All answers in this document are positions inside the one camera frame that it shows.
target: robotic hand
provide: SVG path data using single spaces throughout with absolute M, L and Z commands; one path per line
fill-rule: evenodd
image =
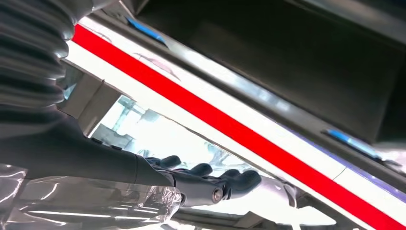
M 211 205 L 238 198 L 248 194 L 261 182 L 261 176 L 256 171 L 230 169 L 219 177 L 209 174 L 213 169 L 209 164 L 200 163 L 190 170 L 176 169 L 181 161 L 177 156 L 169 156 L 164 159 L 146 158 L 152 167 L 159 173 L 170 178 L 173 186 L 182 193 L 184 207 L 199 205 Z

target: metal bolt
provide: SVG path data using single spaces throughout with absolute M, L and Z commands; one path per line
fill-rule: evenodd
M 220 188 L 216 188 L 213 191 L 213 202 L 217 203 L 221 200 L 221 198 L 223 198 L 223 190 L 221 190 Z

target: white panel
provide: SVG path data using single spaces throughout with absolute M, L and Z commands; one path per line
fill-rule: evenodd
M 310 193 L 315 198 L 328 204 L 329 206 L 341 212 L 343 215 L 347 216 L 364 228 L 372 229 L 366 223 L 360 221 L 349 212 L 345 211 L 341 207 L 321 196 L 319 193 L 317 193 L 307 185 L 286 174 L 279 168 L 264 160 L 262 157 L 241 146 L 239 143 L 235 142 L 213 127 L 207 125 L 202 120 L 196 118 L 186 110 L 180 108 L 179 106 L 162 97 L 150 88 L 137 82 L 130 76 L 111 66 L 107 62 L 101 60 L 87 50 L 84 50 L 77 44 L 73 42 L 69 42 L 68 44 L 70 48 L 70 54 L 68 57 L 69 61 L 83 67 L 85 70 L 96 76 L 99 76 L 101 79 L 105 79 L 106 82 L 113 85 L 118 90 L 125 92 L 128 96 L 140 102 L 141 104 L 145 104 L 158 113 L 161 113 L 179 122 L 180 124 L 208 137 L 209 139 L 219 143 L 220 145 L 225 146 L 231 151 L 239 154 L 242 158 L 249 159 L 250 162 L 252 162 L 253 164 L 285 178 L 295 186 L 298 186 L 299 188 Z M 243 103 L 235 100 L 226 93 L 218 90 L 214 86 L 211 86 L 204 81 L 200 81 L 200 79 L 198 79 L 197 77 L 189 73 L 185 73 L 185 71 L 181 69 L 177 69 L 175 72 L 181 78 L 181 83 L 179 84 L 182 87 L 188 89 L 189 91 L 192 91 L 194 94 L 213 104 L 215 107 L 222 110 L 223 112 L 226 112 L 234 119 L 237 119 L 238 121 L 245 124 L 247 127 L 263 135 L 271 142 L 279 145 L 281 148 L 287 150 L 300 160 L 316 168 L 324 175 L 330 178 L 334 178 L 345 168 L 340 163 L 336 162 L 326 154 L 320 152 L 310 144 L 299 139 L 288 130 L 262 116 Z
M 406 226 L 406 204 L 389 192 L 348 168 L 334 181 Z
M 148 58 L 154 58 L 159 60 L 161 63 L 168 66 L 175 74 L 180 78 L 179 80 L 174 80 L 171 75 L 164 71 L 159 71 L 164 76 L 170 78 L 175 83 L 179 84 L 183 88 L 192 92 L 193 94 L 199 96 L 206 102 L 210 103 L 214 107 L 225 112 L 235 120 L 241 122 L 245 126 L 254 130 L 258 134 L 262 135 L 266 139 L 270 140 L 272 143 L 281 147 L 285 151 L 294 155 L 304 163 L 308 164 L 312 168 L 318 170 L 323 175 L 330 179 L 334 179 L 338 176 L 344 169 L 345 166 L 337 162 L 333 158 L 329 157 L 325 153 L 316 149 L 312 145 L 298 138 L 296 135 L 278 125 L 269 118 L 261 115 L 257 111 L 251 109 L 249 106 L 241 103 L 235 98 L 229 96 L 218 88 L 212 86 L 211 84 L 201 80 L 200 78 L 190 74 L 187 71 L 173 65 L 172 63 L 166 61 L 158 55 L 146 50 L 138 44 L 128 40 L 127 38 L 113 32 L 112 30 L 101 26 L 100 24 L 94 22 L 91 19 L 84 18 L 80 21 L 81 24 L 94 31 L 97 31 L 110 38 L 112 43 L 128 54 L 138 53 Z M 210 67 L 210 70 L 214 72 L 214 75 L 220 75 L 222 78 L 227 78 L 226 81 L 233 80 L 233 72 L 224 68 L 223 66 L 207 59 L 206 57 L 194 53 L 194 52 L 183 52 L 186 47 L 178 50 L 178 54 L 181 53 L 186 59 L 193 59 L 194 63 L 199 63 L 200 65 Z M 124 82 L 112 82 L 108 81 L 110 84 L 123 84 Z M 286 113 L 289 112 L 289 105 L 281 104 L 280 108 L 285 110 Z

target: window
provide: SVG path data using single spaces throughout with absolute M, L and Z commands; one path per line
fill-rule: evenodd
M 220 176 L 230 168 L 241 172 L 253 169 L 215 144 L 124 95 L 91 136 L 143 157 L 177 155 L 182 161 L 179 168 L 191 169 L 206 162 L 212 166 L 213 176 Z

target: blue tape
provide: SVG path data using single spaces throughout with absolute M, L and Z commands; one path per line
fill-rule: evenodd
M 376 152 L 370 145 L 368 145 L 368 144 L 366 144 L 366 143 L 364 143 L 364 142 L 362 142 L 360 140 L 351 138 L 350 136 L 347 136 L 347 135 L 345 135 L 345 134 L 343 134 L 341 132 L 338 132 L 336 130 L 327 130 L 327 133 L 330 136 L 332 136 L 332 137 L 334 137 L 334 138 L 336 138 L 336 139 L 338 139 L 340 141 L 345 142 L 349 146 L 370 155 L 371 157 L 379 158 L 379 159 L 381 158 L 380 154 L 378 152 Z
M 148 35 L 148 36 L 154 38 L 154 39 L 157 40 L 157 41 L 160 41 L 160 42 L 162 42 L 162 43 L 165 43 L 165 42 L 164 42 L 164 39 L 162 39 L 161 35 L 159 35 L 157 32 L 155 32 L 155 31 L 149 29 L 149 28 L 146 27 L 146 26 L 141 25 L 140 23 L 138 23 L 138 22 L 136 22 L 136 21 L 134 21 L 134 20 L 132 20 L 132 19 L 130 19 L 130 18 L 127 18 L 127 20 L 129 21 L 129 23 L 131 23 L 131 25 L 133 25 L 135 28 L 137 28 L 138 30 L 142 31 L 142 32 L 145 33 L 146 35 Z

